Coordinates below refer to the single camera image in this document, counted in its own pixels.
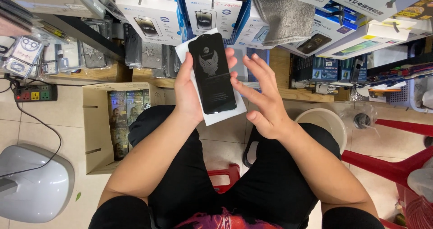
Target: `gray cloth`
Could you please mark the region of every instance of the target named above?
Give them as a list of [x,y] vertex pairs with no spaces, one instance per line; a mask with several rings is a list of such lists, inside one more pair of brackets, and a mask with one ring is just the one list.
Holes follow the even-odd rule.
[[269,24],[264,46],[276,46],[311,38],[315,8],[298,0],[253,0],[263,21]]

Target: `hand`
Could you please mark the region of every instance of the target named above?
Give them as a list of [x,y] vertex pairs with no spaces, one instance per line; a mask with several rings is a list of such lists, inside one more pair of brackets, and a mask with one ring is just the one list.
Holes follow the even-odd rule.
[[[234,67],[237,59],[233,56],[234,49],[226,48],[226,57],[229,69]],[[180,112],[189,120],[196,121],[197,124],[203,121],[203,113],[200,107],[200,99],[191,81],[193,58],[187,52],[185,61],[182,64],[175,80],[176,107],[175,111]]]
[[231,72],[230,82],[239,93],[258,106],[258,111],[250,111],[246,118],[251,121],[257,131],[265,138],[280,140],[287,135],[292,121],[284,109],[283,100],[278,92],[275,73],[257,54],[252,59],[244,56],[244,65],[257,78],[262,93],[239,82],[236,72]]

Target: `knee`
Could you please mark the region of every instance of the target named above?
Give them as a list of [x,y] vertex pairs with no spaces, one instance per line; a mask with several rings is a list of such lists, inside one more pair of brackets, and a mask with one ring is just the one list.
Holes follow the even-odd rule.
[[341,160],[340,146],[330,132],[323,127],[311,123],[300,123],[299,125],[306,133]]
[[129,127],[128,140],[134,147],[153,132],[175,109],[174,105],[156,105],[144,110]]

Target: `eagle logo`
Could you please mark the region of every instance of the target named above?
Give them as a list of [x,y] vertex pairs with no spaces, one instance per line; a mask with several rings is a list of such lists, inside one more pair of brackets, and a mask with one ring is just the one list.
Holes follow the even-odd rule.
[[200,66],[203,68],[203,71],[207,73],[208,77],[215,76],[215,71],[218,69],[218,54],[217,51],[214,50],[214,55],[212,58],[208,60],[204,60],[201,56],[198,56],[198,60],[200,62]]

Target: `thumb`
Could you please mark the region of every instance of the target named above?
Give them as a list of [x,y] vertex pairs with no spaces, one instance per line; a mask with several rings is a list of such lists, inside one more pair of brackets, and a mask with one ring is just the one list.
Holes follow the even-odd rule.
[[270,127],[269,121],[259,111],[248,112],[246,118],[259,128]]
[[182,63],[179,72],[177,73],[176,82],[180,84],[185,84],[191,79],[191,69],[192,69],[193,59],[191,53],[187,52],[185,55],[185,61]]

